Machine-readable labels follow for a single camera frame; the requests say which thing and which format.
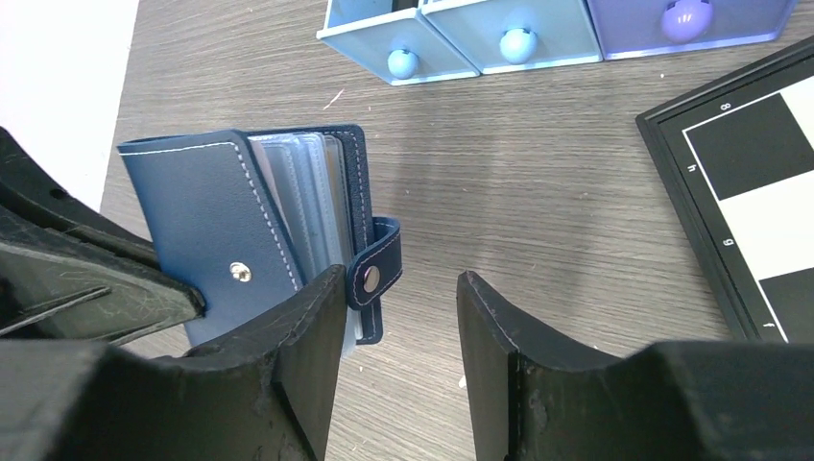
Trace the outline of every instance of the drawer knob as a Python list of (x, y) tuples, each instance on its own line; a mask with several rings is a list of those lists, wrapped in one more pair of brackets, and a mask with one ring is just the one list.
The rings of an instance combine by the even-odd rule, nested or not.
[(407, 80), (419, 70), (419, 57), (407, 50), (395, 50), (387, 58), (387, 68), (399, 80)]
[(500, 38), (500, 54), (510, 64), (524, 64), (537, 51), (537, 34), (526, 29), (511, 29)]
[(661, 30), (673, 43), (687, 43), (712, 24), (710, 0), (674, 0), (661, 16)]

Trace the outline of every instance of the white wall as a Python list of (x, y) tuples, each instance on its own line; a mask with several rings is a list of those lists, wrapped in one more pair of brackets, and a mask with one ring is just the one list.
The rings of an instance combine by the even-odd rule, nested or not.
[(98, 210), (138, 0), (0, 0), (0, 126)]

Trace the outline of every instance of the chessboard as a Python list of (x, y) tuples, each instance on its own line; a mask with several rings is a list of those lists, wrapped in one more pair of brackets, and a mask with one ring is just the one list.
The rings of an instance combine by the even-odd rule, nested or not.
[(636, 123), (735, 336), (814, 342), (814, 37)]

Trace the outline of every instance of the purple round knob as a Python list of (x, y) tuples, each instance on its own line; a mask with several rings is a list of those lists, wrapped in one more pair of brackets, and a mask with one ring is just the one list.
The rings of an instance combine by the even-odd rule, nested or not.
[(675, 0), (661, 17), (661, 30), (674, 43), (687, 43), (712, 24), (710, 0)]

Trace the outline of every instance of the blue round knob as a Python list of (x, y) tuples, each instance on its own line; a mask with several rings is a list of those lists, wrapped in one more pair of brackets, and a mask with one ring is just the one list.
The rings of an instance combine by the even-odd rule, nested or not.
[(419, 70), (419, 57), (407, 50), (395, 50), (387, 58), (387, 68), (399, 80), (407, 80)]
[(500, 54), (510, 64), (524, 64), (537, 51), (537, 34), (525, 29), (511, 29), (500, 38)]

